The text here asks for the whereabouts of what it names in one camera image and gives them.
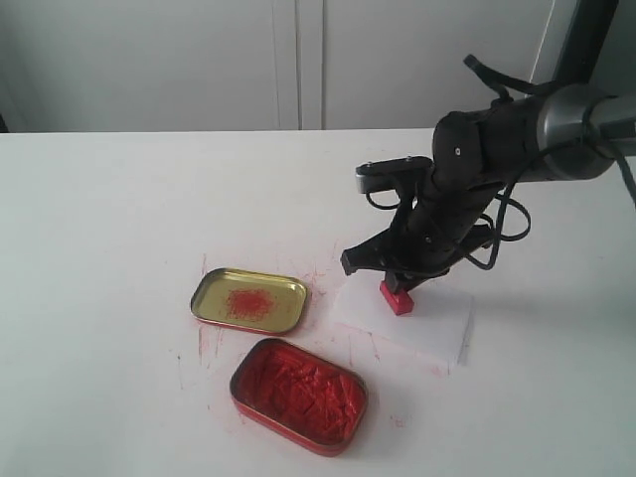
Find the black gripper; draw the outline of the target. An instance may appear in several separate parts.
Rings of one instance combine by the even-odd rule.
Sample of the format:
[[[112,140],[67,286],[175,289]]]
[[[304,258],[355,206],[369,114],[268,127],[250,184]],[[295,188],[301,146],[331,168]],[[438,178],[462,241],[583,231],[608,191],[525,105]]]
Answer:
[[[497,186],[491,184],[437,199],[420,198],[392,239],[392,248],[390,232],[382,231],[343,250],[340,262],[345,275],[382,271],[391,294],[409,293],[492,243],[494,228],[478,221],[496,194]]]

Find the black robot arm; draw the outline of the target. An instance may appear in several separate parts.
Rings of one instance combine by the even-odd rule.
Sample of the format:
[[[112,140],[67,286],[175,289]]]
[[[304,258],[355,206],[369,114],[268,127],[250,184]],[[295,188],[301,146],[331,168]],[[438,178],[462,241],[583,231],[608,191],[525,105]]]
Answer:
[[[343,269],[380,271],[390,292],[409,291],[479,248],[497,253],[507,240],[504,215],[489,218],[486,209],[511,207],[516,185],[590,180],[617,166],[633,189],[634,152],[634,96],[588,84],[450,112],[434,129],[430,156],[357,168],[362,194],[393,191],[398,201],[386,230],[344,250]]]

